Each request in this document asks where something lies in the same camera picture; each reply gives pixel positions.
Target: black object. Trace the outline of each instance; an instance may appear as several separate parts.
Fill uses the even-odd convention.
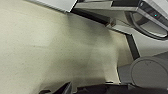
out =
[[[104,24],[104,25],[106,25],[109,21],[109,17],[95,14],[95,13],[91,13],[91,12],[88,12],[88,11],[85,11],[82,9],[72,9],[71,13],[88,18],[90,20],[96,21],[96,22]]]
[[[139,54],[138,48],[136,46],[136,43],[134,41],[134,38],[132,35],[129,35],[129,34],[125,34],[125,36],[127,38],[127,42],[128,42],[129,48],[131,50],[132,57],[134,60],[136,60],[137,58],[140,57],[140,54]]]
[[[75,94],[105,94],[107,86],[105,84],[78,87]]]
[[[114,0],[112,6],[114,7],[137,7],[141,0]]]
[[[62,87],[60,87],[57,91],[52,94],[71,94],[72,84],[71,82],[65,83]],[[50,90],[42,90],[39,94],[46,94],[51,92]]]

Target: white plastic panel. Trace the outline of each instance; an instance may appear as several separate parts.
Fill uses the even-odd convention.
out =
[[[70,12],[77,0],[30,0],[46,6]]]

